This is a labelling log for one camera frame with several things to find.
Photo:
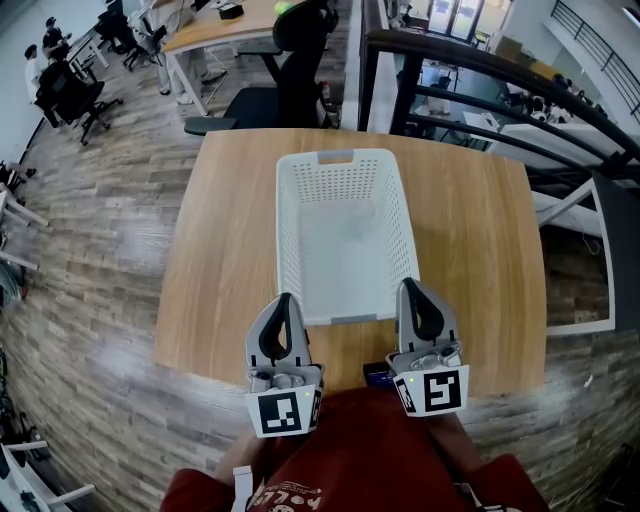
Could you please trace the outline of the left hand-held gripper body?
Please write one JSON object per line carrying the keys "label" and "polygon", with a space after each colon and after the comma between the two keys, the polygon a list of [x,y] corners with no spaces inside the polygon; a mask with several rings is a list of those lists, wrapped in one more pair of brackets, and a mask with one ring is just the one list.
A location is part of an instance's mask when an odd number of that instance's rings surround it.
{"label": "left hand-held gripper body", "polygon": [[299,436],[317,428],[323,398],[324,366],[252,366],[245,394],[258,438]]}

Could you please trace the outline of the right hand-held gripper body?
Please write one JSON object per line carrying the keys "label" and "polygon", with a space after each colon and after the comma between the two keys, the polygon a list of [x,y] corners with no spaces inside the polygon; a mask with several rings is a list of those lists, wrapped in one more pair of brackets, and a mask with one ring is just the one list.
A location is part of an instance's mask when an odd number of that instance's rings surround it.
{"label": "right hand-held gripper body", "polygon": [[450,342],[386,357],[392,381],[409,417],[431,417],[464,410],[469,390],[462,345]]}

